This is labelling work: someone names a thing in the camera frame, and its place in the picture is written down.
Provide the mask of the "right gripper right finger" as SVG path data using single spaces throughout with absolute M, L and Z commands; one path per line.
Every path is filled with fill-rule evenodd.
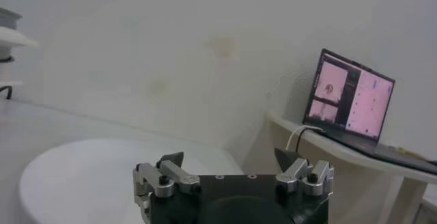
M 278 148 L 274 149 L 274 155 L 281 168 L 275 179 L 287 194 L 298 189 L 312 197 L 333 194 L 334 167 L 330 162 L 319 160 L 312 165 L 299 153 Z

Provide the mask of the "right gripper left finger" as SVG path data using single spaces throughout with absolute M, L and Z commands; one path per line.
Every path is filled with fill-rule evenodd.
M 139 163 L 132 170 L 134 197 L 147 198 L 151 193 L 168 198 L 178 190 L 188 195 L 201 192 L 200 177 L 182 169 L 183 152 L 162 156 L 155 165 Z

